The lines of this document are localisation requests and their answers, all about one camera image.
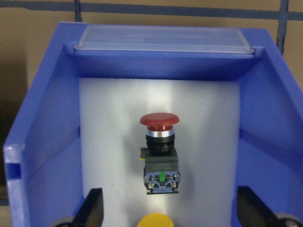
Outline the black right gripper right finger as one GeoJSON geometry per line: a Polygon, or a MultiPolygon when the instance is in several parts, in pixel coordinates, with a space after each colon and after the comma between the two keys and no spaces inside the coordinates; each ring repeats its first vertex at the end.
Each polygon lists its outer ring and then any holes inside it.
{"type": "Polygon", "coordinates": [[[278,218],[248,186],[238,186],[236,214],[242,227],[274,227],[278,218]]]}

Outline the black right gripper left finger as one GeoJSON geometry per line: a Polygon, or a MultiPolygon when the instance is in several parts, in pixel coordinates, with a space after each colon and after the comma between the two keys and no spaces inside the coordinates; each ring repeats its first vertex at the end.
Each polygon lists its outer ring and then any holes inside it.
{"type": "Polygon", "coordinates": [[[100,227],[104,219],[102,188],[93,188],[72,220],[74,227],[100,227]]]}

